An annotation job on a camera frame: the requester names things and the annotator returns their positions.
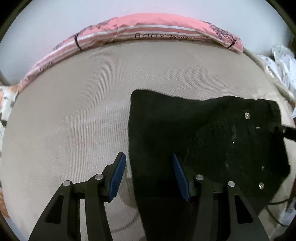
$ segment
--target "metal rivet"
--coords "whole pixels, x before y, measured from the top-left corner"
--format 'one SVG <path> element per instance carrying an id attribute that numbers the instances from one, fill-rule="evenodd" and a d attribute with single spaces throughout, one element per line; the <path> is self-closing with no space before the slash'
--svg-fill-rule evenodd
<path id="1" fill-rule="evenodd" d="M 201 175 L 201 174 L 197 174 L 197 175 L 195 176 L 195 179 L 201 181 L 201 180 L 203 180 L 203 175 Z"/>
<path id="2" fill-rule="evenodd" d="M 263 189 L 264 188 L 264 183 L 259 183 L 259 188 Z"/>
<path id="3" fill-rule="evenodd" d="M 97 174 L 97 175 L 95 175 L 95 179 L 97 179 L 97 180 L 102 180 L 103 179 L 103 175 L 102 174 Z"/>
<path id="4" fill-rule="evenodd" d="M 63 186 L 64 186 L 64 187 L 67 187 L 67 186 L 69 186 L 70 184 L 71 184 L 71 182 L 70 182 L 69 180 L 63 182 Z"/>
<path id="5" fill-rule="evenodd" d="M 245 114 L 244 114 L 244 116 L 245 116 L 245 118 L 248 120 L 248 119 L 250 119 L 250 114 L 248 113 L 248 112 L 246 112 Z"/>
<path id="6" fill-rule="evenodd" d="M 228 184 L 228 186 L 230 186 L 232 188 L 235 186 L 235 182 L 233 182 L 233 181 L 229 181 L 227 184 Z"/>

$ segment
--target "black garment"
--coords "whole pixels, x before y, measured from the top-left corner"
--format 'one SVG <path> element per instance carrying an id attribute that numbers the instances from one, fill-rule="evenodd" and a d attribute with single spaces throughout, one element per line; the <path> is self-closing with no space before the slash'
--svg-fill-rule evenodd
<path id="1" fill-rule="evenodd" d="M 181 197 L 174 153 L 213 182 L 234 181 L 259 213 L 290 172 L 283 139 L 269 131 L 272 123 L 281 123 L 274 101 L 233 96 L 198 101 L 134 91 L 129 158 L 148 240 L 184 240 L 191 222 L 193 205 Z"/>

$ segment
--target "beige mattress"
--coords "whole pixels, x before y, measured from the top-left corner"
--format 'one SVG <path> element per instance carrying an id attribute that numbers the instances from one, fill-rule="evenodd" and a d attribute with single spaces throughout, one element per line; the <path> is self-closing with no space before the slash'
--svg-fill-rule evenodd
<path id="1" fill-rule="evenodd" d="M 18 97 L 4 136 L 1 182 L 10 217 L 26 238 L 64 180 L 88 180 L 119 151 L 128 167 L 107 217 L 114 241 L 145 240 L 128 159 L 130 95 L 138 88 L 190 99 L 225 95 L 275 100 L 283 124 L 289 104 L 244 53 L 189 41 L 129 41 L 84 51 L 41 74 Z M 292 173 L 276 200 L 290 194 L 296 144 L 285 140 Z M 81 236 L 87 240 L 84 202 Z M 273 206 L 275 216 L 283 206 Z M 275 222 L 263 211 L 269 235 Z"/>

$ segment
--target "silver screw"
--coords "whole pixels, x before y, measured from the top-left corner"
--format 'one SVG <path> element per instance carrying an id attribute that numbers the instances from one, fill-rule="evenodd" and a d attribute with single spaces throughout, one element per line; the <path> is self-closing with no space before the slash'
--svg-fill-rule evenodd
<path id="1" fill-rule="evenodd" d="M 259 188 L 264 189 L 264 183 L 259 183 Z"/>
<path id="2" fill-rule="evenodd" d="M 232 188 L 235 187 L 235 182 L 233 182 L 233 181 L 229 181 L 227 184 L 228 184 L 228 186 L 230 186 Z"/>
<path id="3" fill-rule="evenodd" d="M 97 174 L 97 175 L 95 175 L 95 179 L 97 179 L 97 180 L 102 180 L 103 179 L 103 175 L 102 174 Z"/>
<path id="4" fill-rule="evenodd" d="M 246 112 L 245 114 L 244 114 L 244 116 L 245 116 L 245 118 L 248 120 L 248 119 L 250 119 L 250 114 L 248 113 L 248 112 Z"/>
<path id="5" fill-rule="evenodd" d="M 63 186 L 64 186 L 64 187 L 67 187 L 67 186 L 69 186 L 70 184 L 71 184 L 71 182 L 70 182 L 69 180 L 63 182 Z"/>
<path id="6" fill-rule="evenodd" d="M 203 180 L 203 175 L 197 174 L 197 175 L 195 175 L 195 179 L 201 181 L 201 180 Z"/>

